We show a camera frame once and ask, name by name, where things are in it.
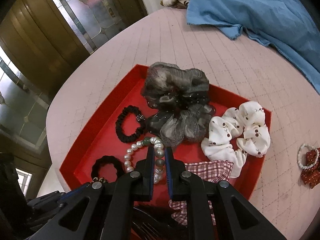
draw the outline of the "red box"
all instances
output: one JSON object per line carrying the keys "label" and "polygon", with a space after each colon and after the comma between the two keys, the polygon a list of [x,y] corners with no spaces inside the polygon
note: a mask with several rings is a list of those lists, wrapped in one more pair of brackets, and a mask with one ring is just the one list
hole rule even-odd
{"label": "red box", "polygon": [[[149,108],[146,100],[140,95],[147,68],[142,65],[136,65],[132,68],[106,97],[80,132],[60,167],[60,172],[71,189],[91,181],[92,165],[103,155],[113,155],[124,161],[123,156],[131,144],[122,143],[115,132],[115,122],[124,107],[128,105],[137,106],[146,117],[157,112],[156,109]],[[240,104],[248,101],[214,85],[210,85],[209,96],[210,104],[215,106],[218,116],[222,116],[228,108],[239,107]],[[266,125],[270,131],[271,112],[265,109],[265,114]],[[131,134],[135,131],[137,125],[135,116],[132,114],[125,120],[123,129],[126,134]],[[231,144],[234,149],[237,149],[235,138],[231,140]],[[146,153],[147,147],[136,151],[132,159],[133,164],[135,165],[137,161],[144,159]],[[200,143],[181,143],[174,151],[174,157],[184,162],[208,160],[201,150]],[[248,200],[259,178],[263,161],[264,157],[256,158],[248,155],[240,177],[230,181]],[[116,170],[112,165],[106,165],[100,169],[100,176],[108,179],[108,181],[114,181]],[[162,179],[159,184],[154,186],[153,200],[149,204],[168,207],[168,200],[166,180]]]}

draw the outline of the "blue fabric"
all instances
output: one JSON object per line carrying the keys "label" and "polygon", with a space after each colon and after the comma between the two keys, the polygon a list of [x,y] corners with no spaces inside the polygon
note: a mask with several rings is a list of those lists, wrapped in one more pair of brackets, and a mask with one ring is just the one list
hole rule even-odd
{"label": "blue fabric", "polygon": [[190,0],[187,22],[274,45],[320,94],[320,33],[299,0]]}

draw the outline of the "pearl bracelet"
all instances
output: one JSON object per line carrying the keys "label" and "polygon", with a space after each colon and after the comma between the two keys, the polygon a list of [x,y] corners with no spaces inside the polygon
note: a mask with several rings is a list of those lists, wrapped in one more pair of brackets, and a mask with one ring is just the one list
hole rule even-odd
{"label": "pearl bracelet", "polygon": [[134,171],[134,168],[131,163],[131,157],[133,153],[138,150],[139,148],[142,148],[143,146],[150,146],[153,144],[155,149],[155,155],[157,157],[155,161],[155,175],[153,183],[157,184],[159,181],[163,178],[163,167],[164,167],[164,160],[162,159],[164,157],[164,145],[159,137],[145,137],[142,141],[137,141],[136,143],[133,143],[131,145],[131,148],[127,149],[127,154],[124,156],[124,166],[126,167],[126,172],[129,173],[131,171]]}
{"label": "pearl bracelet", "polygon": [[[316,152],[316,160],[314,161],[314,163],[312,163],[312,164],[310,164],[310,165],[306,165],[306,166],[302,165],[302,163],[301,163],[301,158],[300,158],[301,150],[302,150],[304,147],[308,148],[309,151],[315,150],[315,152]],[[311,145],[309,145],[309,144],[306,144],[306,143],[303,143],[303,144],[300,146],[299,151],[298,151],[298,155],[297,155],[297,163],[298,163],[298,166],[299,166],[301,169],[307,170],[307,169],[312,168],[313,166],[316,165],[316,163],[317,163],[317,161],[318,161],[318,158],[319,158],[319,151],[318,151],[317,148],[315,148],[315,147],[313,147],[313,146],[311,146]]]}

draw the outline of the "white scrunchie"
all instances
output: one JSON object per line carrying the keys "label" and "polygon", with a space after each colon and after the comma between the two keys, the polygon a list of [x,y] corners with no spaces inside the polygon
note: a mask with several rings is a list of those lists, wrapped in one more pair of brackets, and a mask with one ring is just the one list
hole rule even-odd
{"label": "white scrunchie", "polygon": [[[230,140],[237,139],[238,150],[234,151]],[[239,109],[229,108],[222,117],[214,116],[209,123],[209,138],[204,138],[201,148],[209,160],[233,162],[231,178],[239,177],[247,153],[263,157],[270,146],[270,135],[265,124],[262,106],[254,101],[243,103]]]}

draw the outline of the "table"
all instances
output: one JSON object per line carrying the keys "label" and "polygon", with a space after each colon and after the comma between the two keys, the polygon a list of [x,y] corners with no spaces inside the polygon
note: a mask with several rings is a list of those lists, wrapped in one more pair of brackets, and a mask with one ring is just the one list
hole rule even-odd
{"label": "table", "polygon": [[162,61],[198,68],[218,85],[272,111],[271,145],[251,203],[287,239],[299,239],[320,206],[320,186],[300,181],[302,143],[320,146],[320,97],[284,57],[242,35],[186,24],[186,10],[164,8],[128,27],[87,58],[54,98],[47,115],[52,165],[59,167],[94,111],[135,65]]}

